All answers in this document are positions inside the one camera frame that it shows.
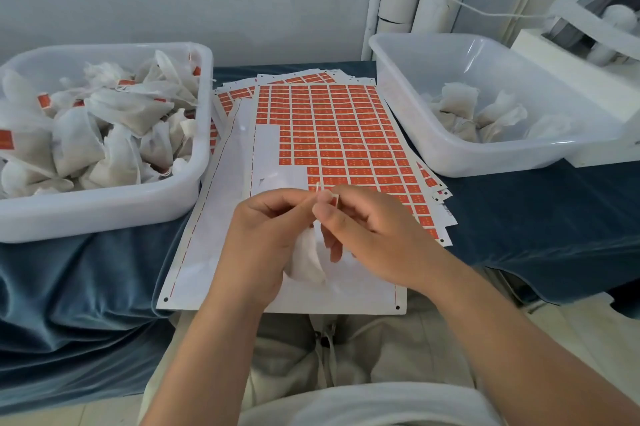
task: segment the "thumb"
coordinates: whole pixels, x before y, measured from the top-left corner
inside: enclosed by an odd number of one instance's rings
[[[374,250],[373,234],[343,211],[327,203],[317,203],[313,206],[313,213],[316,219],[358,258],[365,258]]]
[[[291,210],[284,212],[271,220],[271,225],[285,239],[297,238],[300,233],[308,229],[315,221],[316,216],[311,209],[316,203],[316,196],[311,196]]]

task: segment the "beige pants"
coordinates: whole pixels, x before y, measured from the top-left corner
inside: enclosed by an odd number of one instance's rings
[[[140,418],[193,316],[182,312],[145,389]],[[436,307],[411,291],[406,315],[263,315],[242,407],[331,386],[394,381],[476,387],[460,344]]]

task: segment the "nearly empty plastic bin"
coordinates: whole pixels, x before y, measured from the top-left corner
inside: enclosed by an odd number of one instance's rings
[[[463,177],[541,168],[583,145],[620,138],[622,125],[533,62],[484,37],[465,34],[379,34],[369,40],[378,87],[414,145],[435,172]],[[447,82],[480,89],[476,113],[501,90],[526,107],[528,124],[564,114],[579,131],[556,139],[469,143],[450,134],[420,94],[438,96]]]
[[[189,52],[200,66],[193,154],[178,175],[126,187],[99,188],[65,194],[0,200],[0,242],[27,242],[142,226],[173,220],[189,211],[198,198],[200,177],[209,163],[211,77],[213,55],[191,42],[160,44],[60,45],[16,55],[0,67],[23,75],[38,91],[64,89],[60,77],[83,81],[85,62],[116,62],[131,70],[156,50],[187,60]],[[0,98],[4,93],[0,89]]]

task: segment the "white floor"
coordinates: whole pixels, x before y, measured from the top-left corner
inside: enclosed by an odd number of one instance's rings
[[[640,404],[640,320],[622,317],[597,295],[546,305],[532,321]],[[0,426],[135,426],[142,396],[0,418]]]

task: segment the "blue tablecloth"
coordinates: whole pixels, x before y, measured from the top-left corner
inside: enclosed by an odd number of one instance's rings
[[[228,67],[218,83],[372,62]],[[453,253],[563,303],[640,278],[640,162],[444,179]],[[92,235],[0,244],[0,415],[140,393],[171,340],[157,294],[188,216]]]

